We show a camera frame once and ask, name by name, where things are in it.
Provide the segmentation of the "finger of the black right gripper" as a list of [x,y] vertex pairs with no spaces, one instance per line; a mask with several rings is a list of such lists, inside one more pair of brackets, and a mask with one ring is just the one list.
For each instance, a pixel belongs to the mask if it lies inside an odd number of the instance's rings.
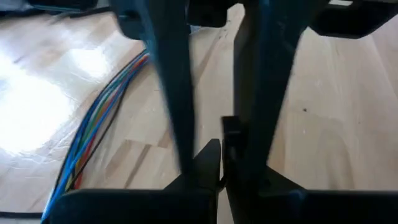
[[222,119],[225,167],[264,167],[269,158],[310,1],[241,1],[234,40],[233,115]]
[[185,1],[136,2],[174,132],[181,172],[193,172],[195,112]]

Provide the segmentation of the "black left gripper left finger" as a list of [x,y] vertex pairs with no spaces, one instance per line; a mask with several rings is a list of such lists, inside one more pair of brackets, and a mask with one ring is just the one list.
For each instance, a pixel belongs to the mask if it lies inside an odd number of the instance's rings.
[[162,190],[84,189],[67,193],[47,223],[216,223],[221,144],[211,139],[195,156],[192,184],[178,176]]

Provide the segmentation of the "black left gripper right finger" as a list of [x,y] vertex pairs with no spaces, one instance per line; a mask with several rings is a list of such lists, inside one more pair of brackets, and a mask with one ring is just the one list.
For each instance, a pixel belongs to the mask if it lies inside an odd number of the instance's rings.
[[238,182],[236,147],[223,141],[226,191],[235,223],[397,223],[397,192],[310,190],[274,169],[266,169],[266,188],[256,196]]

